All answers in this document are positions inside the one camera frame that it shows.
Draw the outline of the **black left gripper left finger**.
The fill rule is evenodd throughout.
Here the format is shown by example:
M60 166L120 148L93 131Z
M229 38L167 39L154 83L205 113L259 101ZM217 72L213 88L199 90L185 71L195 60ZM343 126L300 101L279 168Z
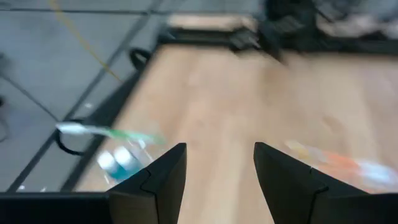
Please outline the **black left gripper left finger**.
M107 191L111 223L177 224L187 171L187 145L178 143Z

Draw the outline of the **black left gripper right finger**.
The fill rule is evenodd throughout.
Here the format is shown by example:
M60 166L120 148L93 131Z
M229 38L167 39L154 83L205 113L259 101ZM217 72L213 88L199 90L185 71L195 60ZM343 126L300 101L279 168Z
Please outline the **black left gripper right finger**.
M263 142L254 165L275 223L397 224L397 194L369 194Z

